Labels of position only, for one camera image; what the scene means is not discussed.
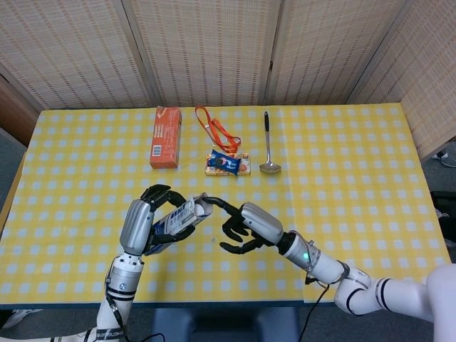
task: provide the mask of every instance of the yellow checkered tablecloth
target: yellow checkered tablecloth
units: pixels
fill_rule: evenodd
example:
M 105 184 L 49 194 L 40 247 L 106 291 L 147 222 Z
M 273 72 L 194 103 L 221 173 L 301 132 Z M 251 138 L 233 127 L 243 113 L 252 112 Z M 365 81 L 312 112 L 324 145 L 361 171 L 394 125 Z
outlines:
M 279 175 L 261 174 L 263 113 Z M 93 303 L 103 297 L 130 202 L 153 184 L 185 197 L 252 201 L 331 256 L 371 276 L 424 281 L 449 261 L 400 104 L 210 108 L 243 138 L 252 174 L 207 177 L 212 146 L 182 108 L 177 170 L 152 170 L 155 109 L 47 110 L 38 120 L 0 241 L 0 303 Z M 160 208 L 159 218 L 171 210 Z M 314 300 L 275 248 L 224 252 L 221 210 L 188 239 L 147 256 L 135 301 Z

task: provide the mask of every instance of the metal spoon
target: metal spoon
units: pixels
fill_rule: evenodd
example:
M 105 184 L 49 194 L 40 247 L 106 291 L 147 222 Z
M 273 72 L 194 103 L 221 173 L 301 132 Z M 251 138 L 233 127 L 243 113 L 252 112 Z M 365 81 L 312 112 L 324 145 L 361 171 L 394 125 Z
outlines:
M 260 171 L 264 173 L 276 173 L 282 169 L 278 164 L 274 164 L 271 161 L 271 150 L 269 149 L 269 115 L 268 112 L 264 112 L 264 131 L 266 133 L 266 151 L 267 161 L 259 166 Z

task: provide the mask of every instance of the lanyard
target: lanyard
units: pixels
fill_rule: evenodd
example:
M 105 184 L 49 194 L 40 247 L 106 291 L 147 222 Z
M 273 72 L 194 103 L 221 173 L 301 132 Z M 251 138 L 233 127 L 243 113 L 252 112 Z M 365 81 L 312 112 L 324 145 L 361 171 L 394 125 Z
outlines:
M 199 109 L 203 109 L 203 111 L 206 113 L 207 125 L 205 125 L 201 121 L 200 117 L 198 116 L 197 111 Z M 214 142 L 215 145 L 220 147 L 225 153 L 236 153 L 237 152 L 237 149 L 241 145 L 241 138 L 234 137 L 233 135 L 229 134 L 227 132 L 227 130 L 224 129 L 222 124 L 217 119 L 211 119 L 211 115 L 209 114 L 209 112 L 207 111 L 207 109 L 205 107 L 203 107 L 202 105 L 197 105 L 195 107 L 195 116 L 197 117 L 201 127 L 204 128 L 204 130 L 208 134 L 209 138 L 211 138 L 211 140 Z M 221 132 L 221 134 L 223 134 L 227 138 L 227 141 L 231 145 L 224 145 L 224 143 L 220 140 L 220 136 L 219 136 L 219 133 L 217 132 L 217 130 L 219 130 Z

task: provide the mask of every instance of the gray carpet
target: gray carpet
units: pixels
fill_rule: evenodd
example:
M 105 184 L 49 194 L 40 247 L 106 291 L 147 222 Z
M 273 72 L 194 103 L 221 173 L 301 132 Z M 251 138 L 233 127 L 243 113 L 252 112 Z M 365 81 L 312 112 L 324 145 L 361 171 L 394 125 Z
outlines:
M 300 310 L 301 325 L 308 308 Z M 78 333 L 93 327 L 97 309 L 60 309 L 32 313 L 20 324 L 0 331 L 0 336 L 9 338 L 30 338 L 62 336 Z M 137 342 L 150 335 L 153 309 L 133 308 L 128 321 L 130 340 Z M 192 342 L 238 341 L 252 342 L 251 337 L 240 339 L 239 334 L 223 333 L 217 340 L 207 333 L 197 333 Z M 336 307 L 318 307 L 311 316 L 304 341 L 432 341 L 432 324 L 419 319 L 395 313 L 375 312 L 367 316 L 353 317 Z
M 24 152 L 25 147 L 23 145 L 14 143 L 12 138 L 6 138 L 0 132 L 0 208 L 3 208 Z
M 456 158 L 454 146 L 449 149 Z M 16 168 L 21 160 L 22 151 L 16 150 L 0 138 L 0 200 L 11 186 Z M 425 176 L 431 190 L 456 191 L 455 171 L 443 167 L 436 160 L 428 160 L 423 165 Z M 300 309 L 301 325 L 309 308 Z M 97 309 L 47 309 L 27 316 L 21 323 L 10 329 L 0 330 L 0 336 L 8 338 L 38 338 L 62 336 L 78 333 L 95 325 Z M 130 339 L 134 342 L 151 334 L 150 322 L 153 309 L 133 307 L 128 321 Z M 197 333 L 192 342 L 198 341 L 248 341 L 252 335 L 242 339 L 235 332 L 226 332 L 217 338 L 207 333 Z M 363 317 L 350 316 L 336 307 L 318 307 L 312 314 L 304 341 L 432 341 L 432 324 L 415 318 L 379 311 Z

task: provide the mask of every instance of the blue wrapper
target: blue wrapper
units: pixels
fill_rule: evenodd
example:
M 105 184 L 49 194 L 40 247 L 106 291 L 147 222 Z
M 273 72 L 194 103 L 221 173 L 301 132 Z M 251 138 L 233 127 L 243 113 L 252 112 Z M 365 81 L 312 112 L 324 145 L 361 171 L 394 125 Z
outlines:
M 241 160 L 224 155 L 216 150 L 212 150 L 211 158 L 208 160 L 207 164 L 237 176 Z

